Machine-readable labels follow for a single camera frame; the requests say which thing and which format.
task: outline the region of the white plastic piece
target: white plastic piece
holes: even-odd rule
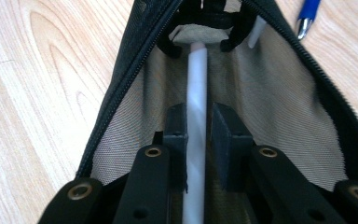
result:
[[[202,224],[204,217],[206,148],[207,49],[191,45],[187,80],[187,185],[183,197],[183,223]]]
[[[248,46],[249,48],[254,48],[255,43],[257,43],[258,38],[261,36],[261,34],[264,31],[264,28],[266,27],[267,22],[261,18],[260,16],[257,16],[255,19],[255,25],[252,28],[251,33],[249,34],[248,38]]]

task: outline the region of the wooden table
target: wooden table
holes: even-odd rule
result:
[[[301,3],[278,1],[292,27]],[[0,223],[35,223],[74,177],[131,5],[0,0]],[[358,114],[358,0],[322,1],[303,44]]]

